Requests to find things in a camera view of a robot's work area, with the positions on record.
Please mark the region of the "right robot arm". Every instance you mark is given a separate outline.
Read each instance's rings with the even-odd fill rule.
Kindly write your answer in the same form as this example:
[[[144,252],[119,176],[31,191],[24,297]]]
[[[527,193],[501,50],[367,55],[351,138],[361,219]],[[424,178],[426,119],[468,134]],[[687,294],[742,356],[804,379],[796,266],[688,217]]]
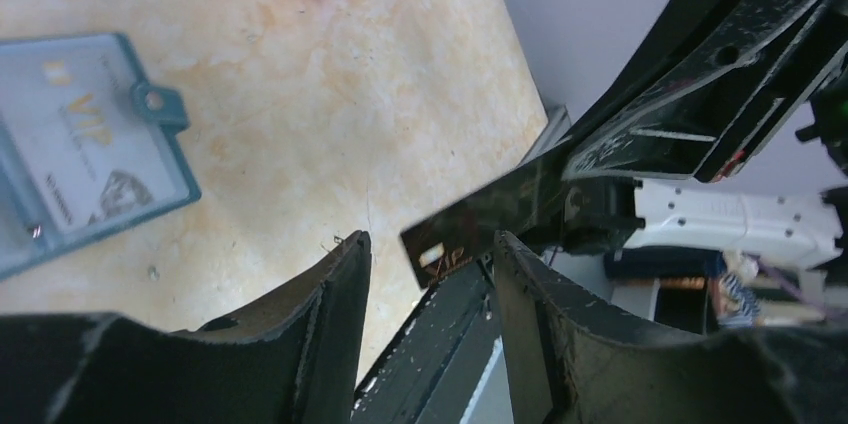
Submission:
[[[683,246],[808,269],[839,256],[823,196],[683,189],[732,174],[800,104],[827,115],[847,22],[837,0],[740,0],[675,67],[578,145],[563,170],[565,226],[589,253]]]

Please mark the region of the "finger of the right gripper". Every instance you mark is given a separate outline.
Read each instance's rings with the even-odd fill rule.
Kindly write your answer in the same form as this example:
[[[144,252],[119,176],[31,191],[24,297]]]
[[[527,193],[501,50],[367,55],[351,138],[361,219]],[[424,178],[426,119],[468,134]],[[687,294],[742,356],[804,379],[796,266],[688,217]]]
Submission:
[[[566,180],[687,179],[830,0],[740,0],[715,30],[576,147]]]

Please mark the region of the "teal card holder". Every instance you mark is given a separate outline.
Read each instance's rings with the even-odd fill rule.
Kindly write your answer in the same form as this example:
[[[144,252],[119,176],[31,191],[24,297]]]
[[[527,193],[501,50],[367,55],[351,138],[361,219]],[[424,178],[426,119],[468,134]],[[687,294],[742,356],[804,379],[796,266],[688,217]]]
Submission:
[[[189,124],[122,33],[3,41],[2,277],[197,201]]]

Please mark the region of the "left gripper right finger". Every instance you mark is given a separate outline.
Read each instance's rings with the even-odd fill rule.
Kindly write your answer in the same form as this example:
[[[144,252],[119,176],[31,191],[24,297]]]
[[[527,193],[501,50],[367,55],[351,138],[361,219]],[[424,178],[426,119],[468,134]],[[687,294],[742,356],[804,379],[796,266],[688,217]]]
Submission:
[[[518,423],[843,423],[847,331],[710,336],[633,315],[494,238],[494,282]]]

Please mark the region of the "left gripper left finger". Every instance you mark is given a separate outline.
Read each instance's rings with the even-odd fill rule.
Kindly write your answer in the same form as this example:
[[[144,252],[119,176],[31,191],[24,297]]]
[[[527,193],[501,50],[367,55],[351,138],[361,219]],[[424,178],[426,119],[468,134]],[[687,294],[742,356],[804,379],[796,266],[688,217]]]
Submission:
[[[195,331],[116,313],[1,320],[5,423],[346,423],[371,273],[356,231]]]

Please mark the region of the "silver VIP credit card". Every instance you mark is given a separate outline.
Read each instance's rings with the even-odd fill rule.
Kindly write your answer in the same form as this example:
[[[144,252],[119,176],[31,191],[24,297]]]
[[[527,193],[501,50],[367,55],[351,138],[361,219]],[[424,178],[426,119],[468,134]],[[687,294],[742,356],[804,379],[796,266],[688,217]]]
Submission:
[[[1,115],[62,233],[185,196],[161,132],[133,111],[136,76],[114,44],[9,46]]]

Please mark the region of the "black VIP credit card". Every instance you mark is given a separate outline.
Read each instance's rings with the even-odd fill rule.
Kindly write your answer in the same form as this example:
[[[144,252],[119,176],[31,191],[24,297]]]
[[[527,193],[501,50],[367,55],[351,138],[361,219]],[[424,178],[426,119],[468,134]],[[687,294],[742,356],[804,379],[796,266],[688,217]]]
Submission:
[[[566,156],[550,151],[401,232],[420,288],[491,251],[510,232],[535,250],[561,240]]]

